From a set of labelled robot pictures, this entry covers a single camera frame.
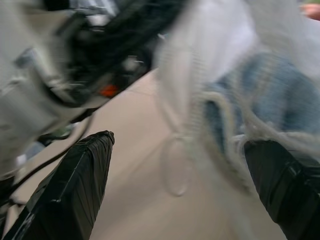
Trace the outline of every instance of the clothing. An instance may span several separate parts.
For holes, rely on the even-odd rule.
[[[273,68],[266,78],[263,91],[253,101],[251,109],[266,124],[279,132],[299,132],[312,135],[320,133],[320,92],[313,83],[302,75],[283,57],[260,53],[241,68],[241,83],[244,98],[251,98],[257,86],[263,81],[260,76],[266,71],[268,60]],[[231,76],[226,74],[218,82],[205,86],[207,91],[222,94],[224,100],[232,106],[234,135],[244,134],[241,108],[231,91]],[[225,109],[216,102],[208,101],[205,117],[220,150],[225,152],[226,126],[223,119]]]

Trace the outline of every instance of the white fabric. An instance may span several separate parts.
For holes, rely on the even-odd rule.
[[[252,182],[249,182],[250,175],[244,162],[237,162],[236,157],[230,156],[233,149],[236,149],[234,152],[241,151],[244,141],[255,134],[257,138],[276,139],[286,146],[320,156],[318,149],[307,148],[307,144],[301,145],[295,141],[299,138],[314,141],[313,136],[282,133],[260,121],[253,113],[250,101],[255,98],[255,94],[259,94],[261,88],[263,90],[264,84],[258,86],[257,92],[251,96],[245,96],[242,89],[237,88],[239,79],[237,71],[234,71],[231,88],[247,127],[245,133],[249,134],[241,137],[232,135],[235,116],[231,110],[227,110],[228,103],[220,98],[218,92],[204,92],[206,83],[218,81],[246,63],[251,56],[266,51],[290,59],[316,88],[319,87],[320,23],[303,16],[295,0],[192,0],[169,32],[158,54],[158,92],[164,116],[175,134],[186,142],[195,165],[212,184],[222,205],[235,220],[235,228],[241,240],[286,238],[275,229],[258,234],[259,237],[253,233],[256,228],[252,226],[260,221],[265,220],[266,225],[260,225],[262,229],[269,229],[273,224],[264,214],[263,207],[258,206],[259,199],[255,199],[257,206],[247,198],[244,200],[243,195],[229,186],[212,164],[212,160],[216,159],[209,159],[212,155],[200,145],[201,134],[209,135],[210,132],[206,129],[204,104],[214,100],[224,108],[223,120],[229,138],[227,142],[239,142],[238,150],[237,146],[230,145],[226,155],[229,155],[230,161],[236,161],[230,164],[238,171],[240,180],[249,185]],[[272,66],[271,62],[266,69],[272,70]],[[212,146],[212,149],[217,150],[218,147]],[[220,152],[216,151],[216,158],[219,155]],[[261,219],[250,218],[250,211],[261,213]]]

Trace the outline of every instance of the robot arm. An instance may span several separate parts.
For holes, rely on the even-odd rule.
[[[43,10],[43,2],[32,0],[0,1],[0,178],[15,174],[17,156],[39,136],[132,84],[115,73],[185,2],[136,0],[114,16],[105,6],[78,1],[62,11]],[[105,88],[112,94],[101,94]]]

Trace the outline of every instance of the beige floor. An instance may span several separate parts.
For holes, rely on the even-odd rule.
[[[182,197],[167,193],[162,181],[161,149],[170,131],[155,103],[152,73],[97,112],[90,133],[110,130],[115,145],[104,200],[91,240],[235,240],[226,215],[215,204],[195,170]],[[54,156],[70,140],[41,152],[27,170]],[[176,149],[170,181],[179,187],[188,161]],[[27,200],[54,164],[39,172],[17,193]]]

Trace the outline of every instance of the blue denim fabric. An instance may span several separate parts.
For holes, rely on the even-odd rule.
[[[313,135],[320,133],[320,92],[312,82],[302,75],[292,64],[284,58],[262,53],[242,69],[241,85],[244,96],[251,95],[260,79],[257,73],[263,70],[264,61],[272,57],[275,60],[269,83],[252,106],[253,112],[265,123],[279,132],[304,132]],[[230,74],[222,77],[218,82],[205,86],[206,91],[221,93],[231,103],[236,121],[236,135],[243,134],[240,129],[243,124],[241,111],[235,97],[230,90]],[[222,111],[215,102],[208,102],[205,106],[205,117],[209,121],[211,133],[224,152],[224,122]]]

